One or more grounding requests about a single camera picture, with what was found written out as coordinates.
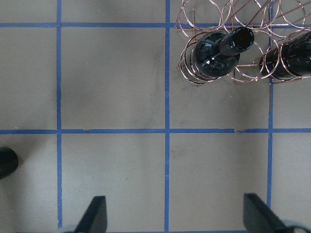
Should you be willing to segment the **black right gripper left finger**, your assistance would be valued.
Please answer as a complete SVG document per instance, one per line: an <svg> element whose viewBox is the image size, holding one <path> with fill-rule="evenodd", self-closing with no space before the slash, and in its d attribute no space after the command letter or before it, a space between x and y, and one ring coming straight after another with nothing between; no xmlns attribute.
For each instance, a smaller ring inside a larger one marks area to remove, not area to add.
<svg viewBox="0 0 311 233"><path fill-rule="evenodd" d="M105 233L107 210L105 196L95 196L74 229L75 233Z"/></svg>

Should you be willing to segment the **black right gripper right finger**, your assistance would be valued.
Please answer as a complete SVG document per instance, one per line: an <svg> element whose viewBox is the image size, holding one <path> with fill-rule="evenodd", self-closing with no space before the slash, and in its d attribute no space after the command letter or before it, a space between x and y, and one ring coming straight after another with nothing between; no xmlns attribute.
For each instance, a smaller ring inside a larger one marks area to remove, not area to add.
<svg viewBox="0 0 311 233"><path fill-rule="evenodd" d="M286 225L255 193L243 196L243 224L249 233L285 233Z"/></svg>

